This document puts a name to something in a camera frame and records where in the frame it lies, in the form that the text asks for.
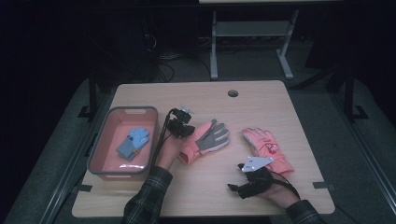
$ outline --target white table leg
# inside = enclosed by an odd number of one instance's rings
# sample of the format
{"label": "white table leg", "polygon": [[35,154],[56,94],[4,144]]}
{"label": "white table leg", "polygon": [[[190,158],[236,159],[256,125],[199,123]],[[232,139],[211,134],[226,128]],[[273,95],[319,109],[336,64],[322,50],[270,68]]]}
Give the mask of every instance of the white table leg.
{"label": "white table leg", "polygon": [[283,73],[285,74],[285,77],[288,79],[293,79],[293,73],[291,72],[288,61],[286,60],[286,51],[289,46],[291,35],[293,34],[294,25],[297,21],[298,13],[299,10],[293,11],[293,14],[289,22],[288,30],[286,31],[285,43],[283,44],[283,47],[281,49],[276,50],[276,55],[277,58],[279,59],[280,65],[282,66]]}

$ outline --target table top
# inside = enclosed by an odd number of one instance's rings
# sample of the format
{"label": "table top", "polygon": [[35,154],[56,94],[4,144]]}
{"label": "table top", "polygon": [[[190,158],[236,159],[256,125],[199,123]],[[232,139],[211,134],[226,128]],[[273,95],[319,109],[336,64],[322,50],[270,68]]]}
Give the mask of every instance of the table top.
{"label": "table top", "polygon": [[[237,91],[230,97],[229,91]],[[284,210],[259,197],[242,200],[227,184],[246,184],[237,164],[251,156],[241,131],[258,127],[271,131],[295,171],[288,180],[321,214],[334,210],[327,189],[315,189],[323,182],[315,157],[294,110],[288,92],[280,81],[194,82],[120,85],[111,107],[152,105],[163,125],[168,111],[182,105],[194,110],[190,125],[198,127],[212,119],[224,122],[230,130],[230,144],[205,154],[190,165],[179,160],[170,172],[174,179],[166,192],[161,216],[269,216]],[[121,217],[124,205],[140,190],[141,181],[105,181],[87,172],[76,198],[75,217]]]}

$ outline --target sleeve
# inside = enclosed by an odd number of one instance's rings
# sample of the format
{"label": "sleeve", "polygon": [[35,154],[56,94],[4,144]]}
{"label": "sleeve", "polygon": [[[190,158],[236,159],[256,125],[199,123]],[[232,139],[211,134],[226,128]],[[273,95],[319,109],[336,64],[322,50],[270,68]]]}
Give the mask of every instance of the sleeve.
{"label": "sleeve", "polygon": [[172,178],[168,171],[154,166],[142,188],[125,205],[121,223],[157,223]]}
{"label": "sleeve", "polygon": [[325,224],[326,222],[308,200],[292,204],[286,213],[294,224]]}

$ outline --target translucent plastic bin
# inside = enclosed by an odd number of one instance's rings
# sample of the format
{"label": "translucent plastic bin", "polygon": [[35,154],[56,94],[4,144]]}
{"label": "translucent plastic bin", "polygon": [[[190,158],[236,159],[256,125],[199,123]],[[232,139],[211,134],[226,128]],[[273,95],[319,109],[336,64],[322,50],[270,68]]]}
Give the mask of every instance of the translucent plastic bin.
{"label": "translucent plastic bin", "polygon": [[[140,152],[128,161],[119,156],[117,148],[125,141],[133,128],[144,127],[148,131],[148,142]],[[96,138],[88,170],[104,180],[141,179],[148,170],[156,133],[158,132],[158,111],[152,106],[114,107]]]}

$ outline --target gray and pink glove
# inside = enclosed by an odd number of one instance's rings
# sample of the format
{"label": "gray and pink glove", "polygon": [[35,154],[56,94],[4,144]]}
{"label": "gray and pink glove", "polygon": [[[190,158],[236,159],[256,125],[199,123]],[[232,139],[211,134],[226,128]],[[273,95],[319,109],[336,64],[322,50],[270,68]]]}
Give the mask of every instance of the gray and pink glove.
{"label": "gray and pink glove", "polygon": [[242,130],[242,133],[251,144],[254,156],[272,157],[274,159],[273,162],[266,166],[269,170],[283,176],[287,176],[294,171],[269,131],[263,131],[260,128],[246,128]]}
{"label": "gray and pink glove", "polygon": [[216,125],[216,122],[212,119],[203,124],[186,139],[178,156],[184,164],[191,164],[201,155],[219,150],[230,142],[224,123]]}

